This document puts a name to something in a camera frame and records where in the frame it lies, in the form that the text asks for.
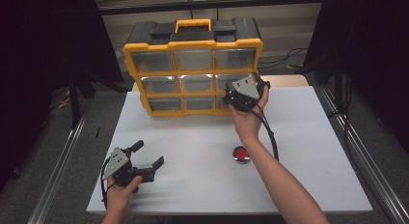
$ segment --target yellow storage organizer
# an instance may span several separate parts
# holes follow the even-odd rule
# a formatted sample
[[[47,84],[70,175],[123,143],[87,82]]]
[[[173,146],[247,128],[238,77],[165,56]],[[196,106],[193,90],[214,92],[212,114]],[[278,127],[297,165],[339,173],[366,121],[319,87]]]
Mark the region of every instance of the yellow storage organizer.
[[[135,25],[123,52],[150,115],[229,115],[225,85],[253,77],[262,40],[251,17],[149,21]]]

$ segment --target wall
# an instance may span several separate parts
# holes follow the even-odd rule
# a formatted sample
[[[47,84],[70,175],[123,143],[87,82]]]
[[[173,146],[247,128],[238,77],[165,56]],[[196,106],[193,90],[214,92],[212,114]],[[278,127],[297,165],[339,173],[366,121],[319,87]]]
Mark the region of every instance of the wall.
[[[182,2],[184,0],[96,0],[100,7],[123,5],[148,5]],[[264,41],[262,56],[285,56],[292,48],[308,47],[314,31],[320,4],[262,6],[193,11],[194,18],[231,19],[252,16],[256,19]],[[190,19],[189,11],[117,14],[103,17],[115,49],[121,52],[136,22],[169,22]]]

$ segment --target black curtain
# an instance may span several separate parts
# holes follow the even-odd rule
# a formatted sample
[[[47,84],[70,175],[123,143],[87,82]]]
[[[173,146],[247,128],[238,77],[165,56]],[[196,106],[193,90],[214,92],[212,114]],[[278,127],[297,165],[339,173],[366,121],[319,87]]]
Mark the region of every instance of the black curtain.
[[[41,132],[55,89],[74,76],[90,90],[86,72],[123,79],[95,0],[0,0],[0,28],[1,189]]]
[[[326,0],[304,65],[329,55],[315,69],[324,84],[341,61],[381,121],[409,151],[409,0]]]

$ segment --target red object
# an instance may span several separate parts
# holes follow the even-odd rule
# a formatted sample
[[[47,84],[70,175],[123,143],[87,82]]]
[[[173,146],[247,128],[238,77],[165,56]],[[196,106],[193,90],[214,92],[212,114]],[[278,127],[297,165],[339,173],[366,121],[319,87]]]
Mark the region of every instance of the red object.
[[[239,149],[237,152],[235,152],[235,156],[238,160],[246,160],[246,158],[249,157],[249,154],[247,153],[247,150]]]

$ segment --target black cable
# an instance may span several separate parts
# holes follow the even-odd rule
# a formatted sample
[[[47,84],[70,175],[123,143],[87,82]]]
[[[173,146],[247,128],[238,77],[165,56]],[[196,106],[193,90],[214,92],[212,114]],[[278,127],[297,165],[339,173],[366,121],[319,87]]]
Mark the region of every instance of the black cable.
[[[313,62],[308,63],[307,65],[304,65],[300,70],[297,70],[293,74],[304,74],[308,72],[314,71],[321,63],[324,61],[327,61],[332,57],[331,54],[322,54],[319,56],[317,59],[315,59]]]
[[[298,50],[296,50],[294,53],[291,53],[291,54],[288,53],[285,58],[280,59],[280,60],[277,60],[277,61],[272,61],[272,62],[259,62],[259,64],[271,64],[271,63],[277,63],[277,62],[278,62],[278,63],[275,64],[275,65],[272,65],[272,66],[261,66],[261,67],[257,67],[257,69],[266,69],[266,68],[277,67],[277,66],[281,65],[282,63],[284,63],[284,62],[286,61],[286,59],[288,59],[288,58],[294,56],[295,54],[301,52],[302,50],[305,50],[305,49],[298,49]]]
[[[216,9],[216,14],[217,14],[217,15],[216,15],[217,20],[219,20],[219,8]]]
[[[291,52],[293,52],[293,51],[307,50],[307,49],[308,49],[308,48],[293,48],[293,49],[291,49],[291,50],[286,54],[286,57],[283,58],[283,59],[274,60],[274,61],[267,61],[267,62],[260,62],[260,61],[259,61],[259,63],[261,63],[261,64],[269,64],[269,63],[281,62],[281,61],[287,59],[288,57],[291,57],[291,56],[292,56],[292,55],[290,55]]]
[[[193,12],[190,10],[190,18],[193,19]]]
[[[113,184],[111,184],[111,185],[105,190],[105,186],[104,186],[104,184],[103,184],[103,179],[102,179],[103,173],[105,172],[105,168],[106,168],[106,165],[107,165],[108,162],[109,162],[109,159],[110,159],[110,157],[107,158],[107,159],[105,160],[105,162],[103,163],[102,169],[101,169],[101,176],[100,176],[101,191],[102,191],[102,202],[103,202],[103,205],[105,205],[105,208],[106,208],[107,203],[108,203],[108,197],[107,197],[107,195],[106,195],[106,192],[108,191],[109,187],[111,187],[111,186],[113,185]]]
[[[387,211],[384,209],[384,207],[381,205],[381,202],[379,201],[379,199],[377,198],[375,192],[373,191],[373,189],[370,187],[367,179],[364,177],[364,175],[358,170],[358,166],[357,163],[355,162],[354,157],[352,156],[352,152],[350,150],[350,146],[348,144],[348,127],[349,127],[349,114],[348,114],[348,109],[349,109],[349,105],[352,101],[352,83],[350,81],[350,78],[348,77],[346,79],[346,85],[345,85],[345,89],[344,89],[344,94],[345,94],[345,98],[343,100],[343,110],[344,110],[344,117],[345,117],[345,122],[343,124],[343,142],[345,144],[345,152],[348,156],[348,158],[350,159],[351,165],[355,170],[355,173],[357,175],[359,175],[361,178],[361,180],[364,182],[364,185],[367,187],[367,189],[369,190],[369,192],[372,194],[373,198],[375,199],[375,201],[377,202],[377,204],[379,205],[379,208],[383,211],[384,215],[386,216],[386,218],[388,219],[389,223],[394,223],[391,219],[391,217],[388,215]]]
[[[124,88],[124,87],[122,87],[122,86],[119,86],[119,85],[115,84],[114,82],[111,82],[111,81],[109,81],[109,80],[107,80],[107,79],[104,79],[104,78],[102,78],[101,76],[99,76],[99,75],[97,75],[97,74],[95,74],[95,73],[93,73],[93,72],[90,72],[90,71],[88,71],[88,70],[83,70],[83,71],[81,71],[81,74],[84,74],[84,75],[86,75],[87,77],[89,77],[91,80],[97,81],[97,82],[101,83],[102,85],[107,86],[107,87],[111,88],[112,90],[117,91],[117,92],[119,92],[119,93],[128,93],[128,92],[132,91],[132,89],[128,89],[128,88]],[[90,96],[88,96],[88,95],[84,95],[84,92],[83,92],[83,91],[81,91],[81,93],[83,94],[83,96],[84,96],[85,98],[89,98],[89,97],[90,97]]]
[[[270,126],[268,125],[267,119],[264,116],[264,112],[262,111],[261,107],[259,107],[261,114],[263,116],[263,118],[256,113],[253,109],[248,108],[245,104],[243,104],[241,101],[237,101],[243,108],[245,108],[246,110],[248,110],[249,112],[251,112],[253,115],[255,115],[257,118],[259,118],[259,120],[261,120],[261,123],[264,125],[265,129],[267,130],[268,136],[270,137],[270,141],[271,141],[271,146],[273,147],[273,154],[274,157],[279,160],[279,151],[277,148],[277,142],[276,139],[274,137],[274,132],[270,129]]]
[[[106,192],[108,192],[108,190],[112,187],[112,186],[114,186],[115,185],[115,183],[112,183],[111,185],[109,185],[107,188],[106,188]]]

